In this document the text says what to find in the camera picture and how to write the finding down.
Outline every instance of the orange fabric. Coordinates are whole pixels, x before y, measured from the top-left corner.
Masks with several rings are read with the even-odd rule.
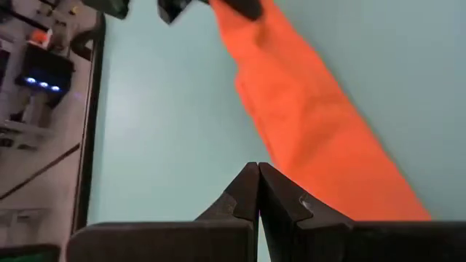
[[[251,22],[210,0],[237,61],[237,91],[275,166],[355,220],[430,216],[340,90],[317,53],[273,0]]]

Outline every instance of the black plastic part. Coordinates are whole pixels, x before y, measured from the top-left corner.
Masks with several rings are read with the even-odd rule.
[[[65,57],[61,57],[35,44],[27,44],[20,68],[20,74],[15,83],[24,87],[29,87],[40,92],[49,94],[64,94],[71,88],[71,77],[74,72],[74,64]],[[38,82],[46,82],[49,86],[59,86],[60,91],[54,92],[51,89],[44,89],[37,84],[29,84],[26,77],[33,77]]]
[[[224,0],[233,10],[249,20],[257,20],[262,16],[260,0]],[[157,0],[159,16],[167,24],[171,24],[191,3],[191,0]]]
[[[272,261],[320,261],[308,259],[303,248],[325,254],[322,261],[339,257],[338,246],[342,244],[339,234],[335,240],[334,232],[346,230],[344,224],[351,220],[308,194],[270,164],[261,163],[259,168],[262,174],[259,207]],[[300,221],[307,221],[310,228],[317,230],[316,236],[321,238],[312,242],[315,245],[307,245],[313,239],[311,234],[302,236]]]
[[[75,35],[70,42],[71,50],[79,57],[90,61],[92,50],[86,44],[95,38],[95,29],[82,31]]]
[[[130,0],[82,0],[82,2],[99,12],[125,19],[129,11],[128,4]]]
[[[258,184],[249,163],[196,221],[89,226],[68,243],[68,262],[257,261]]]
[[[250,223],[242,220],[104,223],[68,243],[68,262],[254,262]]]
[[[466,223],[352,221],[269,164],[259,167],[259,208],[272,262],[466,259]]]

